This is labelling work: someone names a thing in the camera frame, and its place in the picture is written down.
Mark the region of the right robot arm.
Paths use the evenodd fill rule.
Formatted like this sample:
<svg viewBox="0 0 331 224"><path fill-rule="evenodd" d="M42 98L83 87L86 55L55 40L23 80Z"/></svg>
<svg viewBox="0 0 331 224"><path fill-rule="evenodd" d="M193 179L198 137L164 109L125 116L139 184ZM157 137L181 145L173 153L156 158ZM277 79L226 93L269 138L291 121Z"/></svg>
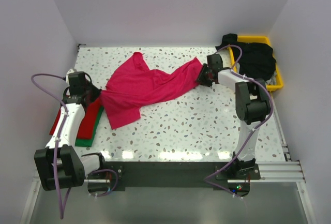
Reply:
<svg viewBox="0 0 331 224"><path fill-rule="evenodd" d="M213 83L221 84L235 93L235 111L240 120L239 140L231 162L220 171L241 179L255 166L255 146L259 129L273 112L265 82L237 74L229 67L223 67L219 54L207 56L207 63L203 64L197 82L208 87Z"/></svg>

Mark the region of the pink t shirt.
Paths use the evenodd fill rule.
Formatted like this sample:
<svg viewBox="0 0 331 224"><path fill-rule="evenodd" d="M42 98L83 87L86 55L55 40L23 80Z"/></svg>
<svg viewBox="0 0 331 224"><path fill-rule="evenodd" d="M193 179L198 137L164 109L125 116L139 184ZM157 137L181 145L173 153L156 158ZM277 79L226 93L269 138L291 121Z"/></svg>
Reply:
<svg viewBox="0 0 331 224"><path fill-rule="evenodd" d="M201 69L201 62L194 58L168 74L149 69L143 54L133 53L114 71L100 95L111 128L139 120L144 106L173 100L198 86Z"/></svg>

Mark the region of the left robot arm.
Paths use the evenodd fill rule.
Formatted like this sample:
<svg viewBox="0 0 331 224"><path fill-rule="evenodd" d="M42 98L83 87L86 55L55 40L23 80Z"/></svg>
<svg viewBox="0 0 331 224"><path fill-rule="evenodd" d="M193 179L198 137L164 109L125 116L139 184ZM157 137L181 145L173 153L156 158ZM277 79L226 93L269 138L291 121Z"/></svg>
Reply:
<svg viewBox="0 0 331 224"><path fill-rule="evenodd" d="M103 178L107 173L100 153L79 156L74 148L79 127L101 90L83 71L70 69L63 80L68 86L59 99L61 108L55 130L45 148L34 154L39 178L46 191L78 187L89 174Z"/></svg>

